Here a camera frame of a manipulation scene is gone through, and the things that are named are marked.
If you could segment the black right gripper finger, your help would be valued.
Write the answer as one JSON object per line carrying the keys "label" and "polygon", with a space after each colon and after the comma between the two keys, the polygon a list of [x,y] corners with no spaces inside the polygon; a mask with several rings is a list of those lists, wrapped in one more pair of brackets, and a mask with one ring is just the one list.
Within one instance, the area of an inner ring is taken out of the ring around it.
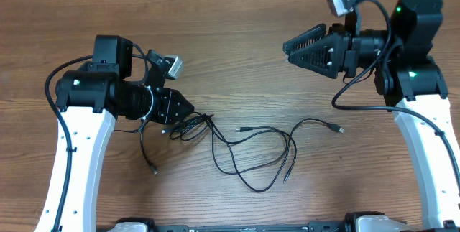
{"label": "black right gripper finger", "polygon": [[324,23],[318,24],[308,31],[298,35],[297,37],[283,43],[282,49],[286,55],[299,49],[303,49],[308,45],[320,40],[326,35],[326,25]]}
{"label": "black right gripper finger", "polygon": [[287,55],[288,62],[336,79],[344,66],[344,53],[347,45],[348,37],[337,33],[326,34],[313,44],[291,52]]}

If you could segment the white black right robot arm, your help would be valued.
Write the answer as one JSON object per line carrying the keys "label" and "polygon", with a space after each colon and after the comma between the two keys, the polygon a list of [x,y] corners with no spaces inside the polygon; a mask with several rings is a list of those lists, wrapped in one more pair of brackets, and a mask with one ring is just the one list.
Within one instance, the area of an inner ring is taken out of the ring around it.
{"label": "white black right robot arm", "polygon": [[361,28],[359,5],[374,0],[327,0],[344,23],[318,24],[283,45],[287,61],[346,88],[374,74],[382,110],[393,114],[418,182],[424,231],[459,229],[459,144],[449,90],[430,56],[443,0],[398,0],[384,13],[384,30]]}

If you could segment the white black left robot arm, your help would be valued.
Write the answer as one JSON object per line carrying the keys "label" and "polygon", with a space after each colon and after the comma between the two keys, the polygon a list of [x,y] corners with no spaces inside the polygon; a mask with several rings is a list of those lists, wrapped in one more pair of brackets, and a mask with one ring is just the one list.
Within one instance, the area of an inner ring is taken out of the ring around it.
{"label": "white black left robot arm", "polygon": [[[79,58],[77,70],[65,72],[56,84],[57,98],[45,95],[58,120],[55,161],[37,231],[95,231],[96,202],[107,144],[119,116],[171,125],[194,111],[177,90],[166,88],[184,64],[177,55],[154,50],[133,51],[138,45],[116,35],[98,35],[93,54]],[[144,61],[145,74],[129,81],[132,60]]]}

